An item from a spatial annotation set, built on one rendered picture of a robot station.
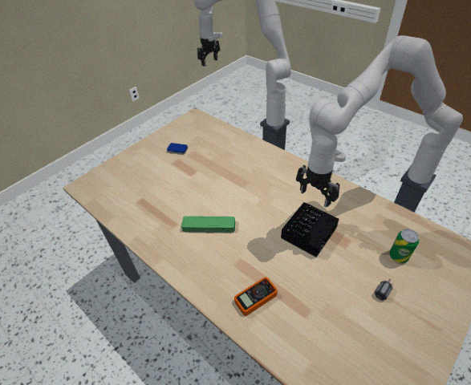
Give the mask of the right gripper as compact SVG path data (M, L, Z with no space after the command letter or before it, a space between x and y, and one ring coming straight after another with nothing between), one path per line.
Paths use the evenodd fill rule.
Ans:
M200 37L201 38L201 37ZM214 40L212 42L209 42L208 39L204 39L204 38L201 38L201 44L202 44L202 47L201 48L197 48L197 58L201 60L201 65L203 67L206 67L205 65L205 57L213 52L213 57L214 57L214 60L217 61L217 53L218 51L220 51L220 46L219 46L219 41L217 40ZM212 45L211 45L212 44ZM208 45L208 46L207 46ZM215 46L216 45L216 46ZM214 48L215 46L215 48ZM205 52L205 54L203 54ZM204 57L203 57L204 56Z

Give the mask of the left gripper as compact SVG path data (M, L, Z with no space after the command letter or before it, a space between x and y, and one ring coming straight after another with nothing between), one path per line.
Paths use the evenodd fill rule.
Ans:
M308 168L308 166L306 169L306 165L303 165L301 168L298 169L298 173L296 176L296 181L300 182L301 184L301 193L304 194L307 190L307 184L311 184L311 186L316 187L326 197L324 207L328 207L331 202L335 202L339 198L339 183L331 183L332 171L327 174L318 174L312 172ZM307 175L306 179L303 178L304 173L306 173ZM324 190L325 188L327 189ZM327 193L329 194L329 196Z

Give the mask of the orange digital multimeter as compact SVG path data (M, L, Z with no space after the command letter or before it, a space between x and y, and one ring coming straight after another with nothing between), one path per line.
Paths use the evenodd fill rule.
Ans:
M234 302L243 315L247 316L275 298L277 292L277 288L269 278L263 278L241 293L235 295Z

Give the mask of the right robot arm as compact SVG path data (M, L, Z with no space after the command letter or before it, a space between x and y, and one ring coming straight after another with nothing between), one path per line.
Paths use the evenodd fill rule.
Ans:
M214 32L213 5L221 0L194 0L199 14L200 37L213 41L222 37ZM282 24L275 0L256 0L262 33L274 46L278 59L266 64L266 123L277 127L284 123L286 86L277 80L290 77L291 67L282 33Z

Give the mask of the black lighting desk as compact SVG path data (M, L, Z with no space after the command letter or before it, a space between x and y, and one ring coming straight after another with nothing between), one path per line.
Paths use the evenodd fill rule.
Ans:
M303 202L282 228L281 238L317 257L338 222L339 218Z

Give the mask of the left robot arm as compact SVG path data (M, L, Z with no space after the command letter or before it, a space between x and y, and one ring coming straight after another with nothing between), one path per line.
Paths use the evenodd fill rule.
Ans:
M356 112L375 96L382 74L391 68L416 77L411 86L412 96L423 110L428 126L439 132L423 137L408 171L409 179L418 184L431 180L463 115L443 103L446 90L429 42L405 35L395 37L367 69L338 94L340 107L326 100L313 105L309 115L312 145L308 160L312 172L327 174L335 162L346 160L346 154L336 150L336 135L344 132Z

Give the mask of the green drink can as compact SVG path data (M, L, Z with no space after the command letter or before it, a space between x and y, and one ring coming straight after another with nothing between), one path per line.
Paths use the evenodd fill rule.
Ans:
M395 262L406 263L418 244L418 234L412 229L404 229L398 233L389 255Z

